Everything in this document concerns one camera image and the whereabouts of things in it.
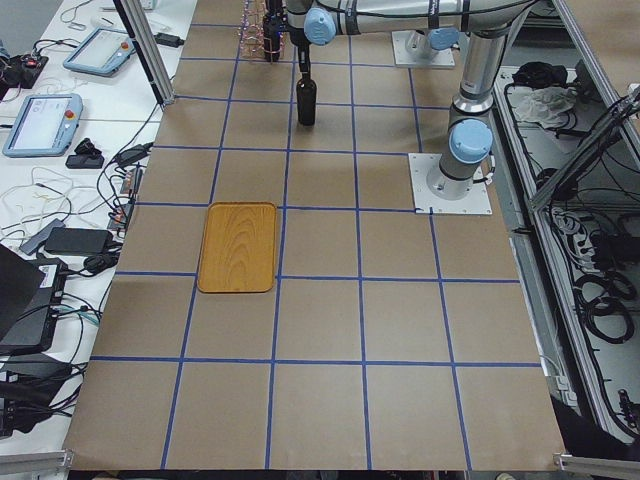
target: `tablet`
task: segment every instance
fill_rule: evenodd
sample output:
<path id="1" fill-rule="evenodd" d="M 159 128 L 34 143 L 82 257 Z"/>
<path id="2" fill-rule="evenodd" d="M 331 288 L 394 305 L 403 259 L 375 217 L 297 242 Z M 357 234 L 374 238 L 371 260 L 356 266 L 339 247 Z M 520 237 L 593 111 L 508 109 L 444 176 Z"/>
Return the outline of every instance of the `tablet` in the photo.
<path id="1" fill-rule="evenodd" d="M 82 113 L 75 93 L 29 95 L 24 99 L 9 138 L 2 148 L 7 157 L 57 157 L 73 140 Z"/>
<path id="2" fill-rule="evenodd" d="M 62 65 L 74 72 L 110 77 L 134 52 L 127 32 L 101 27 L 85 38 Z"/>

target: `metal bracket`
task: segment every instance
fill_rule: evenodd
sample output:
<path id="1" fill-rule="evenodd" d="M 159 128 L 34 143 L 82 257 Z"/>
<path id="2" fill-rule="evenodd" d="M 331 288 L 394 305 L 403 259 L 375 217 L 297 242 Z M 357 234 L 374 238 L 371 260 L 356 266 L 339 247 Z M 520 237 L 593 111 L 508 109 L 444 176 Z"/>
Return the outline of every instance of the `metal bracket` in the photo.
<path id="1" fill-rule="evenodd" d="M 452 69 L 456 66 L 451 49 L 438 52 L 433 58 L 420 58 L 407 50 L 407 40 L 413 32 L 392 32 L 393 54 L 397 67 Z"/>
<path id="2" fill-rule="evenodd" d="M 23 455 L 1 455 L 0 475 L 69 468 L 73 461 L 71 450 Z"/>
<path id="3" fill-rule="evenodd" d="M 571 455 L 554 455 L 554 463 L 560 470 L 573 473 L 585 473 L 601 477 L 638 480 L 640 463 L 622 460 L 602 460 L 599 458 L 572 457 Z"/>
<path id="4" fill-rule="evenodd" d="M 491 203 L 484 183 L 474 183 L 467 196 L 460 200 L 445 200 L 431 191 L 427 186 L 427 173 L 438 164 L 441 156 L 436 153 L 409 154 L 413 205 L 416 213 L 491 215 Z M 478 168 L 474 178 L 482 177 L 482 170 Z"/>

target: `cardboard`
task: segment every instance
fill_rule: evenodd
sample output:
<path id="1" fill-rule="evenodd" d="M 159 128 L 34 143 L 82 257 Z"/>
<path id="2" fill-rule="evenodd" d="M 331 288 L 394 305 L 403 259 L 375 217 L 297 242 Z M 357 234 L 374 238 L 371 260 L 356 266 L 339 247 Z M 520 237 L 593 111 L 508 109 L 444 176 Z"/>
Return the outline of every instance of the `cardboard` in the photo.
<path id="1" fill-rule="evenodd" d="M 211 58 L 203 72 L 235 61 L 221 1 L 199 3 L 209 25 L 185 45 Z M 221 18 L 243 3 L 225 0 Z M 229 101 L 167 108 L 156 145 L 173 148 L 155 149 L 142 185 L 65 445 L 74 467 L 554 470 L 564 448 L 498 202 L 485 218 L 412 210 L 406 154 L 443 147 L 459 69 L 411 82 L 389 34 L 340 37 L 311 60 L 327 102 L 314 127 L 297 124 L 287 62 L 239 61 Z M 177 93 L 200 97 L 190 70 Z M 352 81 L 354 97 L 330 92 Z M 211 201 L 278 207 L 269 292 L 197 290 Z"/>

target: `screen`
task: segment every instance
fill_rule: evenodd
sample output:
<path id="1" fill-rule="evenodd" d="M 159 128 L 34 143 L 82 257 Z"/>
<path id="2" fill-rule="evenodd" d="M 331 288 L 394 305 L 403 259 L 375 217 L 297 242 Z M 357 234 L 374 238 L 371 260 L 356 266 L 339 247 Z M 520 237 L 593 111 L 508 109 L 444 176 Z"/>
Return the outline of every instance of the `screen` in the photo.
<path id="1" fill-rule="evenodd" d="M 127 38 L 124 33 L 100 30 L 71 61 L 77 65 L 102 68 Z"/>
<path id="2" fill-rule="evenodd" d="M 15 150 L 41 150 L 54 146 L 70 98 L 33 98 L 25 110 Z"/>

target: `cloth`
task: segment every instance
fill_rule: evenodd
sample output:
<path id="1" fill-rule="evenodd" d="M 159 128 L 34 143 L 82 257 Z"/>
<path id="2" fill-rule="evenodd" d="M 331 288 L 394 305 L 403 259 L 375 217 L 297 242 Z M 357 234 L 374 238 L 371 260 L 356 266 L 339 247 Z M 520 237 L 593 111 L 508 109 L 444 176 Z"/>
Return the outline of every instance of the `cloth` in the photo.
<path id="1" fill-rule="evenodd" d="M 563 126 L 567 112 L 576 104 L 575 95 L 566 88 L 548 87 L 528 94 L 514 111 L 521 122 L 539 123 L 543 128 Z"/>

